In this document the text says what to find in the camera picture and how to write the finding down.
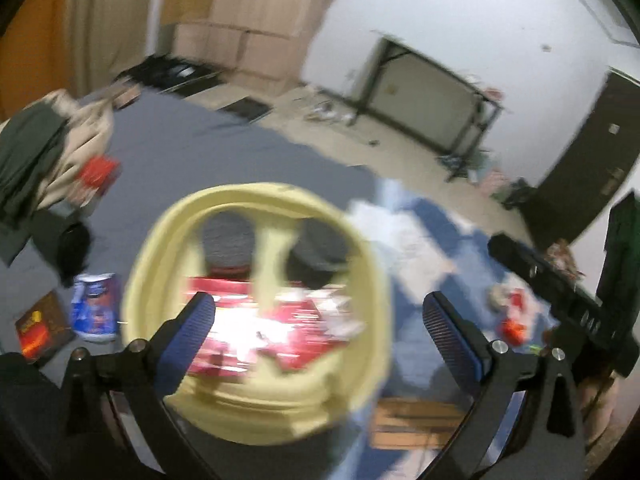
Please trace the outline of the dark book orange cover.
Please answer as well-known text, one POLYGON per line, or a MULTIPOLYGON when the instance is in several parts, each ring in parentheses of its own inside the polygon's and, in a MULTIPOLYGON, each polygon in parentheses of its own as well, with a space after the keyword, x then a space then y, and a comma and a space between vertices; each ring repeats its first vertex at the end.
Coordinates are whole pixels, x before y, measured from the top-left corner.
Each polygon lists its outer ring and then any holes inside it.
POLYGON ((15 322, 21 354, 27 362, 41 365, 75 338, 58 294, 51 290, 15 322))

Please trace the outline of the red silver cigarette carton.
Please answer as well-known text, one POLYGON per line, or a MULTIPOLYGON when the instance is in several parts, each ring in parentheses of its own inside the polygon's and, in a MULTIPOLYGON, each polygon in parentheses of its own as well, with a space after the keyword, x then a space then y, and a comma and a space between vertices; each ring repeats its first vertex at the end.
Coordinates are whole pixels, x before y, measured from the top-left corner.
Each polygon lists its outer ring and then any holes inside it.
POLYGON ((274 359, 285 373, 299 372, 329 351, 359 336, 366 323, 356 317, 342 285, 281 288, 263 311, 247 281, 189 278, 186 299, 212 296, 215 321, 188 373, 196 377, 241 380, 258 356, 274 359))

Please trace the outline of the wooden wardrobe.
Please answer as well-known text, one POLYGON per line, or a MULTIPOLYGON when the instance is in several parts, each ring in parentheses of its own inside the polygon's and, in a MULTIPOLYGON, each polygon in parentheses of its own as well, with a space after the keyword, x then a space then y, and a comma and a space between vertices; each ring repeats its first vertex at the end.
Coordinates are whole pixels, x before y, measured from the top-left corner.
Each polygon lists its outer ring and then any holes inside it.
POLYGON ((300 83, 323 14, 322 0, 163 0, 157 47, 280 96, 300 83))

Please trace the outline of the dark brown door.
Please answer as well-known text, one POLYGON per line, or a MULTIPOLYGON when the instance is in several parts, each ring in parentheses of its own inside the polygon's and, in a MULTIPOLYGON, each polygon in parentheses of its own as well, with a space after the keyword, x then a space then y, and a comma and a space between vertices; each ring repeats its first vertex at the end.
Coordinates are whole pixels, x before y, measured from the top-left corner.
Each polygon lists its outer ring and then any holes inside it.
POLYGON ((602 212, 639 156, 639 81, 608 73, 570 145, 521 204, 534 246, 572 242, 602 212))

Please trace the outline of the grey bed sheet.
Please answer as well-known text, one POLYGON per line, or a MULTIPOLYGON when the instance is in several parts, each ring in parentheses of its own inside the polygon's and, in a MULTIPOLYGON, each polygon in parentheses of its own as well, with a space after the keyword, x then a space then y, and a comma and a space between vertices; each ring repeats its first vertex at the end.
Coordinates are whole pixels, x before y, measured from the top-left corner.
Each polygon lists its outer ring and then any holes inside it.
POLYGON ((87 221, 86 270, 121 280, 163 212, 203 188, 281 182, 345 209, 356 198, 373 198, 378 180, 363 166, 334 162, 271 129, 152 91, 115 114, 108 152, 122 172, 87 221))

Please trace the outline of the grey black round sponge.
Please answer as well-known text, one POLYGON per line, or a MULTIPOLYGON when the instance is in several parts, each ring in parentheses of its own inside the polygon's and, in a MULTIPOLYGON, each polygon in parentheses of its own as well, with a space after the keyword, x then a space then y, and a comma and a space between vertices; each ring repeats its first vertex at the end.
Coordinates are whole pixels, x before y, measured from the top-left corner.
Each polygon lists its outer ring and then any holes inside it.
POLYGON ((215 214, 203 222, 201 241, 210 278, 248 279, 256 245, 253 222, 233 211, 215 214))

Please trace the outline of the yellow plastic basin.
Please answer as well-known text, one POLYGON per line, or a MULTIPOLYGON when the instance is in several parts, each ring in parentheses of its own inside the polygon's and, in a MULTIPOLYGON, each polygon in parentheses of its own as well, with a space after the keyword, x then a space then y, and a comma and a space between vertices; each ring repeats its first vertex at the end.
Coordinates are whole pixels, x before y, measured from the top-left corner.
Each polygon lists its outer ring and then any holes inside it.
POLYGON ((326 222, 344 236, 346 266, 334 283, 344 285, 352 312, 364 324, 354 340, 312 360, 298 372, 258 356, 245 379, 188 376, 168 404, 214 437, 246 445, 276 445, 344 422, 378 394, 390 369, 393 312, 387 278, 366 239, 334 206, 302 188, 251 183, 206 188, 183 197, 152 226, 122 298, 122 338, 150 338, 188 301, 190 278, 205 269, 200 229, 233 210, 254 223, 256 249, 250 274, 250 306, 239 330, 257 341, 260 322, 277 311, 285 288, 285 261, 305 220, 326 222))

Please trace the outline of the dark green garment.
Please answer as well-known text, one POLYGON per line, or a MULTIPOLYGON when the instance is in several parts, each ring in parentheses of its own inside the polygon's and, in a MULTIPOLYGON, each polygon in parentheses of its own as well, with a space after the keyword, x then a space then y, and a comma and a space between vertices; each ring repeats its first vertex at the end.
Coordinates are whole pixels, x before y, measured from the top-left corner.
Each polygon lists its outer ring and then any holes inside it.
POLYGON ((46 102, 14 115, 1 131, 1 261, 10 266, 29 239, 39 185, 62 155, 67 119, 46 102))

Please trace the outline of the beige jacket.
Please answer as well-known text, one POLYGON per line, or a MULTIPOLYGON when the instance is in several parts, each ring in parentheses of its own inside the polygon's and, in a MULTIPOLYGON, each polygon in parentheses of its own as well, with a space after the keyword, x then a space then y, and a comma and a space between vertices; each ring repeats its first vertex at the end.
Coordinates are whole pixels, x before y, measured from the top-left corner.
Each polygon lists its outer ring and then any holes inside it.
POLYGON ((114 129, 114 110, 110 99, 80 105, 66 90, 55 90, 41 101, 66 120, 64 148, 58 161, 40 182, 35 210, 64 200, 80 170, 93 157, 105 154, 114 129))

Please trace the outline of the black folding table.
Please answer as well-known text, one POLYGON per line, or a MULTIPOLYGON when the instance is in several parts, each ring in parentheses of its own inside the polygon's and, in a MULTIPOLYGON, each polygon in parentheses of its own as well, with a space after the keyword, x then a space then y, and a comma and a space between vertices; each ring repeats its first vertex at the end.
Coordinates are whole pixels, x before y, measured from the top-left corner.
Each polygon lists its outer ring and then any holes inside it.
POLYGON ((476 181, 480 144, 503 112, 500 96, 404 40, 381 34, 352 121, 375 118, 434 151, 448 181, 476 181))

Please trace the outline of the black open case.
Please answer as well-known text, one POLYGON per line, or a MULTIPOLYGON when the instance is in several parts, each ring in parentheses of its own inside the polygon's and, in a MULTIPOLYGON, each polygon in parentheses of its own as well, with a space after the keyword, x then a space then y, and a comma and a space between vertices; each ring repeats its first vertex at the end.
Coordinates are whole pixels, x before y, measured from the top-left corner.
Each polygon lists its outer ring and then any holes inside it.
POLYGON ((160 93, 187 98, 222 84, 217 66, 176 58, 150 55, 138 65, 120 72, 114 81, 130 81, 160 93))

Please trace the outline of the blue snack bag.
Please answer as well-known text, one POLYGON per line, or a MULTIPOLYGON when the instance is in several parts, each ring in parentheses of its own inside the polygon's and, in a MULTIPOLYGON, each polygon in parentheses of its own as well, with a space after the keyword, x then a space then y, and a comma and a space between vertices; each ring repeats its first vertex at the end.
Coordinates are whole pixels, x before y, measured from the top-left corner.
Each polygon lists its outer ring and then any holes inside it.
POLYGON ((119 335, 119 277, 79 274, 74 279, 70 327, 83 340, 103 344, 119 335))

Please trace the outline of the black foam round sponge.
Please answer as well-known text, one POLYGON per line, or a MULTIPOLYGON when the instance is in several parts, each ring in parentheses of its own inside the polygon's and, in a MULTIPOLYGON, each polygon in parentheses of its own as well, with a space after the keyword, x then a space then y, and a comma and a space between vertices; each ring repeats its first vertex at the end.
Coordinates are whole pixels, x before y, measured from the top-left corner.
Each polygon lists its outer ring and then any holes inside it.
POLYGON ((310 289, 322 288, 347 269, 347 255, 347 243, 340 232, 326 222, 305 219, 286 259, 286 278, 310 289))

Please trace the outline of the beige curtain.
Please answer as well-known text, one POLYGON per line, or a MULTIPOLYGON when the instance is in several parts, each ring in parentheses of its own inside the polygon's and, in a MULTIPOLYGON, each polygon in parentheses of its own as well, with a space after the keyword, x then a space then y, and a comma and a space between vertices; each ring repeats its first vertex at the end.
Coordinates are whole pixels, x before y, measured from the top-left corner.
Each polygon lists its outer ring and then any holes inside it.
POLYGON ((70 88, 85 96, 144 57, 150 0, 66 0, 70 88))

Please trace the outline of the blue white checkered rug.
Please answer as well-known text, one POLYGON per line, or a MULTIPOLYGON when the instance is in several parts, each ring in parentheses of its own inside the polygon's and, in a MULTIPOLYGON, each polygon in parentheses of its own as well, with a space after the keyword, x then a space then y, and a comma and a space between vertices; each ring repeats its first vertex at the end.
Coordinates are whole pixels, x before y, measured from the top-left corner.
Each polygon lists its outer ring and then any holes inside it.
MULTIPOLYGON (((521 288, 529 308, 530 342, 516 351, 542 344, 542 332, 555 323, 550 307, 526 284, 488 255, 489 236, 460 214, 406 190, 399 181, 379 178, 375 194, 358 198, 347 209, 350 220, 373 243, 392 285, 394 308, 393 359, 382 396, 469 403, 446 369, 423 325, 422 301, 439 290, 461 314, 492 341, 500 337, 501 321, 489 307, 495 284, 521 288)), ((370 447, 367 436, 371 401, 352 415, 334 441, 340 461, 323 479, 415 479, 436 456, 417 451, 383 451, 370 447)))

